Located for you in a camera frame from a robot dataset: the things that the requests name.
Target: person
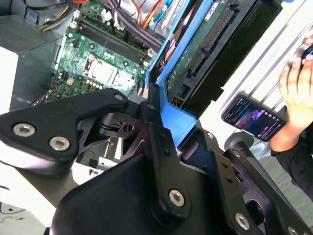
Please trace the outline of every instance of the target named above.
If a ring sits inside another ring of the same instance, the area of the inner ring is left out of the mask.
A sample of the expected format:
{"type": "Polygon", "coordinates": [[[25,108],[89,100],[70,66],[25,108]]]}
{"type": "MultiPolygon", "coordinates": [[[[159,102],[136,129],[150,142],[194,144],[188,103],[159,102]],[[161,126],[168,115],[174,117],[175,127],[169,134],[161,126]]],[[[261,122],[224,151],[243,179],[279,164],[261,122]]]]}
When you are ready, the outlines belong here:
{"type": "MultiPolygon", "coordinates": [[[[313,44],[313,35],[306,42],[313,44]]],[[[313,55],[305,62],[294,58],[280,76],[287,124],[269,142],[276,157],[296,185],[313,201],[313,55]],[[306,130],[306,137],[300,134],[306,130]]]]}

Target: blue plastic bracket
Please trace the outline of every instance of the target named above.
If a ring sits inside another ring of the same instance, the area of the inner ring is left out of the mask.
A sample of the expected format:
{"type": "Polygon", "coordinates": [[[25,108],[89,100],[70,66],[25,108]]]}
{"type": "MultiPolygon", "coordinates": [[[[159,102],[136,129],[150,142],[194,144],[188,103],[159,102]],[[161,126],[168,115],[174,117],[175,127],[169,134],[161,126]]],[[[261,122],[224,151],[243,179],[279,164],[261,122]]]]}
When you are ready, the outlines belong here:
{"type": "MultiPolygon", "coordinates": [[[[188,135],[188,133],[192,130],[192,128],[196,125],[197,119],[190,115],[189,113],[181,110],[180,108],[170,104],[168,102],[167,97],[167,88],[166,88],[166,79],[170,75],[171,71],[173,70],[175,64],[181,57],[182,53],[185,51],[186,47],[188,46],[190,40],[192,39],[193,35],[195,34],[197,28],[203,21],[204,17],[206,16],[213,0],[204,0],[200,5],[196,15],[194,16],[193,20],[191,21],[189,27],[187,28],[184,36],[182,37],[180,43],[178,44],[177,48],[175,49],[171,59],[165,66],[163,72],[157,79],[157,84],[160,86],[160,106],[161,106],[161,117],[163,121],[164,127],[168,128],[173,136],[173,140],[175,146],[178,147],[183,139],[188,135]]],[[[180,16],[178,17],[177,22],[175,23],[172,32],[169,34],[169,37],[165,40],[163,47],[159,51],[154,63],[147,71],[146,74],[146,84],[149,84],[150,73],[152,68],[156,65],[157,60],[159,59],[161,53],[165,49],[167,43],[172,39],[172,35],[174,33],[174,29],[177,27],[179,23],[179,19],[182,17],[184,11],[189,2],[185,4],[183,10],[181,11],[180,16]]]]}

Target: screw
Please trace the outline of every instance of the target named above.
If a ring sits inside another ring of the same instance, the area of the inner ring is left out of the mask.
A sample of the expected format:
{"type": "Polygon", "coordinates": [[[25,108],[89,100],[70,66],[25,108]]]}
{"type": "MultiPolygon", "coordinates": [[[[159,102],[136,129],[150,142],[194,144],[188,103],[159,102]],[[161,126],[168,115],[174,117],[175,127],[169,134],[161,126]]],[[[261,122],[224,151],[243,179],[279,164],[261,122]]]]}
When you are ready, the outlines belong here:
{"type": "Polygon", "coordinates": [[[177,207],[182,207],[185,204],[184,196],[176,189],[170,191],[169,197],[171,202],[177,207]]]}
{"type": "Polygon", "coordinates": [[[53,137],[49,144],[51,148],[57,151],[65,151],[69,148],[69,141],[62,136],[53,137]]]}
{"type": "Polygon", "coordinates": [[[147,106],[148,106],[150,109],[153,109],[153,110],[155,109],[152,104],[148,104],[147,106]]]}
{"type": "Polygon", "coordinates": [[[32,136],[36,132],[36,130],[35,127],[30,124],[20,123],[13,127],[13,132],[17,136],[29,137],[32,136]]]}
{"type": "Polygon", "coordinates": [[[117,98],[118,100],[123,100],[123,97],[121,97],[119,94],[116,94],[115,98],[117,98]]]}
{"type": "Polygon", "coordinates": [[[235,214],[235,219],[240,227],[242,227],[244,230],[248,231],[250,229],[249,222],[247,219],[240,213],[235,214]]]}
{"type": "Polygon", "coordinates": [[[294,228],[288,227],[290,235],[298,235],[297,231],[294,228]]]}
{"type": "Polygon", "coordinates": [[[210,132],[207,132],[206,134],[207,136],[209,136],[210,139],[214,139],[214,136],[210,132]]]}
{"type": "Polygon", "coordinates": [[[233,153],[235,154],[235,156],[236,156],[237,158],[240,157],[240,153],[238,153],[237,151],[234,150],[233,153]]]}

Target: smartphone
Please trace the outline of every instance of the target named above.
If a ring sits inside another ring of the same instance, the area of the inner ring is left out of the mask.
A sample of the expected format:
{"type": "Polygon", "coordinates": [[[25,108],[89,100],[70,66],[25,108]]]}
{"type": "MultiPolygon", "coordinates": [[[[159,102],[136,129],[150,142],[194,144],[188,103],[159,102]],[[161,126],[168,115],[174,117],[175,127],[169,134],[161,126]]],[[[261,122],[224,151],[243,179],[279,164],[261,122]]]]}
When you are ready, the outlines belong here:
{"type": "Polygon", "coordinates": [[[286,125],[282,117],[244,95],[231,102],[222,120],[262,141],[269,141],[286,125]]]}

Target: yellow wire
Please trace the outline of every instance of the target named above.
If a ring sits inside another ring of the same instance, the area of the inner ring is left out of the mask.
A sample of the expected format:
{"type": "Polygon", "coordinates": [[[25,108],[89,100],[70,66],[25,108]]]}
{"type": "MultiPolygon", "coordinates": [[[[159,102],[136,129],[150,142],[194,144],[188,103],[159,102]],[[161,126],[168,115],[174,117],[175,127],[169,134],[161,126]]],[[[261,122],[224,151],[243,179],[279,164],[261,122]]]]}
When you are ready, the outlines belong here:
{"type": "Polygon", "coordinates": [[[143,28],[146,29],[149,26],[149,23],[153,17],[153,15],[156,13],[156,11],[158,10],[158,8],[161,6],[161,4],[164,2],[164,0],[162,0],[158,6],[156,6],[156,8],[153,10],[153,12],[151,13],[151,15],[149,16],[149,18],[147,19],[146,23],[144,24],[143,28]]]}
{"type": "Polygon", "coordinates": [[[133,7],[135,8],[135,10],[136,10],[136,13],[137,13],[137,18],[138,18],[138,20],[137,20],[137,24],[138,25],[140,25],[141,24],[141,22],[140,22],[140,17],[139,17],[139,11],[138,11],[138,9],[137,9],[137,7],[136,7],[136,5],[134,4],[134,2],[133,1],[131,1],[131,4],[133,5],[133,7]]]}
{"type": "MultiPolygon", "coordinates": [[[[58,15],[53,21],[57,21],[58,19],[60,19],[69,9],[69,6],[66,6],[66,8],[64,8],[63,12],[58,15]]],[[[43,24],[40,27],[38,27],[39,30],[45,29],[46,27],[48,27],[47,24],[43,24]]]]}
{"type": "Polygon", "coordinates": [[[69,9],[69,6],[66,6],[64,11],[60,15],[58,15],[53,21],[60,19],[63,16],[63,14],[65,14],[67,12],[68,9],[69,9]]]}

